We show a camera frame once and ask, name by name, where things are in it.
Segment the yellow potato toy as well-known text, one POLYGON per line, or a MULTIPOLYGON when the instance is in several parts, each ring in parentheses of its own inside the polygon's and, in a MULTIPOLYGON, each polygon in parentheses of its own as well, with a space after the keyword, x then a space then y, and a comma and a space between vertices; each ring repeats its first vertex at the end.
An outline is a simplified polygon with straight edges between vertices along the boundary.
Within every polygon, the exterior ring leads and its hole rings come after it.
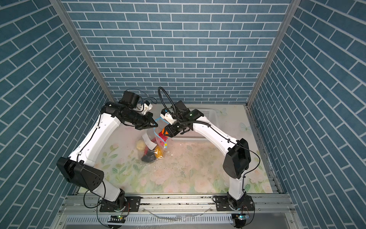
POLYGON ((155 149, 154 149, 154 155, 157 159, 162 159, 164 158, 163 155, 164 155, 164 149, 161 148, 160 146, 156 146, 155 149))

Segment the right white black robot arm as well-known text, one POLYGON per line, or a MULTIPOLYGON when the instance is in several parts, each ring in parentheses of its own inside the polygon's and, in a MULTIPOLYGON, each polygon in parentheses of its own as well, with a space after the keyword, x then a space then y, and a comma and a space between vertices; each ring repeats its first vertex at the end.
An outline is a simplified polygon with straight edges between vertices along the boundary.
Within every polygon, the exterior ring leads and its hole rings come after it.
POLYGON ((225 156, 223 169, 230 177, 227 193, 229 206, 238 210, 244 206, 246 199, 245 174, 249 170, 251 155, 245 139, 232 138, 216 127, 199 110, 179 110, 170 113, 168 109, 161 111, 160 117, 168 122, 162 135, 173 138, 178 134, 194 131, 216 146, 225 156))

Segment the clear zip top bag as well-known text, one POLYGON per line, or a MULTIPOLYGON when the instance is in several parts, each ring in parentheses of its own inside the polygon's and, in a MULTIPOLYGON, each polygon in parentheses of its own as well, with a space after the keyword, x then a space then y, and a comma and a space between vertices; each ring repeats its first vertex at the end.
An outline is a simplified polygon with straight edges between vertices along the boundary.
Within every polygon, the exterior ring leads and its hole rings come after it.
POLYGON ((156 144, 156 139, 155 137, 156 136, 160 136, 162 137, 163 134, 162 134, 162 130, 163 128, 168 125, 169 123, 167 123, 165 120, 163 120, 162 118, 157 118, 155 120, 158 124, 158 127, 155 127, 155 128, 150 128, 150 129, 147 129, 147 131, 142 135, 142 139, 145 144, 146 144, 146 148, 144 151, 140 151, 140 153, 143 153, 142 156, 144 154, 146 154, 147 152, 152 152, 154 153, 154 149, 156 146, 159 146, 158 144, 156 144))

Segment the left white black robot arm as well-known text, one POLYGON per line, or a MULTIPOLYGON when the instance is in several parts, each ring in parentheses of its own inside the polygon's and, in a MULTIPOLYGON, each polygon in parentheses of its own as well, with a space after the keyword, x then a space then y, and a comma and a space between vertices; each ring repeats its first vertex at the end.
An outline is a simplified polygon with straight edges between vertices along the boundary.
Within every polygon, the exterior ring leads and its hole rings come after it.
POLYGON ((127 205, 125 192, 107 181, 104 172, 94 165, 104 144, 121 124, 132 126, 137 130, 157 127, 150 112, 152 107, 152 104, 144 104, 143 110, 138 111, 134 106, 107 102, 82 143, 68 157, 58 159, 57 167, 66 181, 101 197, 101 205, 109 206, 112 211, 125 210, 127 205))

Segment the black avocado toy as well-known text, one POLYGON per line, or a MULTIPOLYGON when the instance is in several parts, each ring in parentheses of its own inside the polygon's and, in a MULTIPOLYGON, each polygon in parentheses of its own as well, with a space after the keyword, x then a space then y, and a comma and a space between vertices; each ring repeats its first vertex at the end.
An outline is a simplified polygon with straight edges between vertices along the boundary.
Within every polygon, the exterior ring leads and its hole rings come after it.
POLYGON ((155 153, 152 153, 152 152, 147 152, 146 154, 144 154, 141 158, 141 160, 143 162, 146 162, 146 163, 152 163, 154 161, 157 160, 156 156, 155 156, 155 153))

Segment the cream white bun toy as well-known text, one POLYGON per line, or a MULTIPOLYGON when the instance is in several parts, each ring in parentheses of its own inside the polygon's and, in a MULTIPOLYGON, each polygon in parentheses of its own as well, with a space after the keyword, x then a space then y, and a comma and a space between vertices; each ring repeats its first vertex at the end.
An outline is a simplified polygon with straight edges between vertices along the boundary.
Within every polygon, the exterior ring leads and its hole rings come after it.
POLYGON ((144 150, 145 150, 145 148, 146 148, 146 144, 145 144, 145 142, 144 142, 143 140, 138 140, 138 141, 136 142, 136 149, 137 149, 138 151, 144 151, 144 150))

